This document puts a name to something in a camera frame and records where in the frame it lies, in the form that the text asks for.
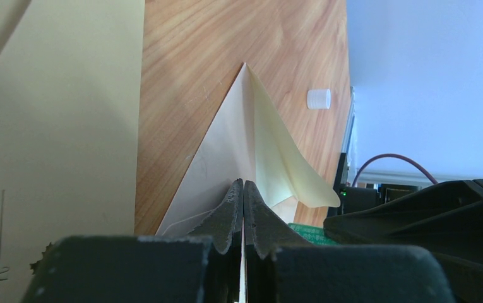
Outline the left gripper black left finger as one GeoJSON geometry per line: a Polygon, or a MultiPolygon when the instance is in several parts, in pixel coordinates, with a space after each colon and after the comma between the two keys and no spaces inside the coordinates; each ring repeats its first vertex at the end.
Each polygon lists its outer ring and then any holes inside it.
{"type": "Polygon", "coordinates": [[[243,181],[179,237],[80,235],[43,257],[23,302],[236,302],[243,181]]]}

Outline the pink paper envelope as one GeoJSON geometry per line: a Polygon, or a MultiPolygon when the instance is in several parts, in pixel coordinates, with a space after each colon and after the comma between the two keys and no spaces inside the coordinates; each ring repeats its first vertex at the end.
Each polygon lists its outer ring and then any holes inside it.
{"type": "Polygon", "coordinates": [[[290,198],[310,208],[341,204],[332,185],[302,156],[247,64],[215,114],[157,234],[188,233],[222,202],[237,179],[253,181],[271,208],[290,198]]]}

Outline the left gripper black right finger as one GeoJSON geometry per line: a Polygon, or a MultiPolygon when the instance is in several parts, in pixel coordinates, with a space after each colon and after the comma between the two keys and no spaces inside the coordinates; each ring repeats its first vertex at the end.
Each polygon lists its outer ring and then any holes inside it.
{"type": "Polygon", "coordinates": [[[317,246],[243,189],[248,302],[454,302],[427,250],[399,245],[317,246]]]}

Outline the tan kraft envelope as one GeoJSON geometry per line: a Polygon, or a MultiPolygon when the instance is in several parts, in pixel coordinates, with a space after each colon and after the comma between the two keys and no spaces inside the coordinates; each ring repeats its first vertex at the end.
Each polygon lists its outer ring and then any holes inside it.
{"type": "Polygon", "coordinates": [[[143,1],[30,1],[0,53],[0,302],[69,235],[130,234],[143,1]]]}

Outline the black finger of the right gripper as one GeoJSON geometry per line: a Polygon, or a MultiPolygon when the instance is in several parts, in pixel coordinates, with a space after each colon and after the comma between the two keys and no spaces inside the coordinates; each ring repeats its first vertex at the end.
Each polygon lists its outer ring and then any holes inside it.
{"type": "Polygon", "coordinates": [[[448,181],[365,211],[329,217],[341,244],[398,244],[430,251],[454,294],[483,302],[483,180],[448,181]]]}

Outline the white green glue stick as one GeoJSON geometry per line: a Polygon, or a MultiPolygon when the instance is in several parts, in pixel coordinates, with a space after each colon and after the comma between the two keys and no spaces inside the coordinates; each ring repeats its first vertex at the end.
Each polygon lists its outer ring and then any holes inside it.
{"type": "Polygon", "coordinates": [[[289,223],[288,226],[305,240],[317,246],[338,245],[338,243],[325,235],[323,228],[299,223],[289,223]]]}

